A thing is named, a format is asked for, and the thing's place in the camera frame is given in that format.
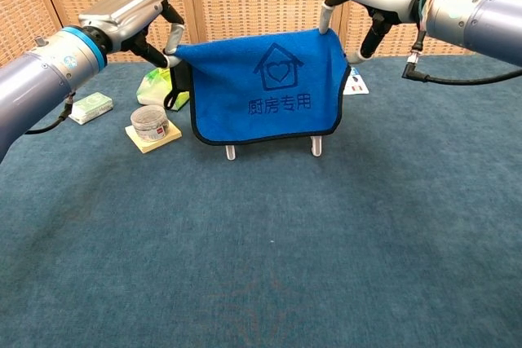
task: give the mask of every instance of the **black cable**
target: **black cable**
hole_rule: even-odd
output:
[[[513,79],[514,77],[520,76],[522,76],[522,69],[518,69],[510,73],[504,73],[503,75],[497,75],[496,77],[484,77],[481,79],[444,79],[440,77],[431,77],[430,75],[414,70],[413,72],[409,72],[408,79],[411,79],[412,81],[431,82],[448,86],[479,86],[498,83],[500,81],[507,81],[509,79]]]
[[[25,132],[25,134],[43,134],[44,132],[47,132],[48,130],[52,130],[53,128],[56,128],[58,124],[60,124],[63,120],[59,118],[55,122],[53,122],[51,125],[46,126],[45,128],[40,128],[39,130],[28,130]]]
[[[25,134],[43,134],[44,132],[47,132],[49,130],[52,130],[56,128],[62,121],[65,121],[65,119],[71,114],[73,111],[73,97],[69,96],[67,100],[65,101],[64,110],[60,115],[58,116],[58,119],[50,124],[49,126],[46,126],[45,128],[40,128],[39,130],[28,130],[25,132]]]
[[[417,33],[417,38],[415,39],[415,43],[411,48],[412,54],[416,52],[420,55],[423,49],[423,42],[425,37],[426,32],[419,30]],[[415,70],[416,67],[416,63],[408,62],[405,66],[404,72],[402,73],[402,77],[411,81],[422,81],[424,83],[430,82],[447,86],[479,86],[498,83],[500,81],[507,81],[509,79],[513,79],[514,77],[522,76],[522,69],[517,69],[515,71],[511,71],[510,73],[504,73],[495,77],[483,77],[480,79],[444,79],[442,77],[432,77],[427,73],[420,73],[419,71]]]

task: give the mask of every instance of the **green soap box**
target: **green soap box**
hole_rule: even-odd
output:
[[[107,95],[94,93],[73,104],[69,117],[81,126],[113,108],[113,100]]]

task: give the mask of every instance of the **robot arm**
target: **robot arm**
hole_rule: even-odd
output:
[[[72,96],[105,68],[107,54],[132,51],[157,67],[176,65],[184,20],[168,1],[101,0],[79,16],[80,26],[39,38],[31,51],[0,68],[0,162],[16,139],[64,99],[70,112]],[[171,23],[165,53],[146,40],[159,15]]]
[[[320,31],[348,0],[325,0]],[[428,36],[522,67],[522,0],[352,0],[364,6],[372,27],[360,49],[348,56],[371,59],[393,25],[416,24]]]

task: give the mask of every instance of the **teal carpet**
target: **teal carpet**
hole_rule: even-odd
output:
[[[147,64],[78,92],[114,110],[24,136],[0,165],[0,347],[522,346],[522,79],[359,69],[321,158],[308,138],[143,155]],[[431,57],[419,70],[512,67]],[[58,108],[40,125],[54,120]]]

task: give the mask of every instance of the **heart symbol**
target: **heart symbol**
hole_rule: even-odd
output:
[[[268,76],[274,81],[282,81],[290,73],[290,62],[280,61],[267,64]]]

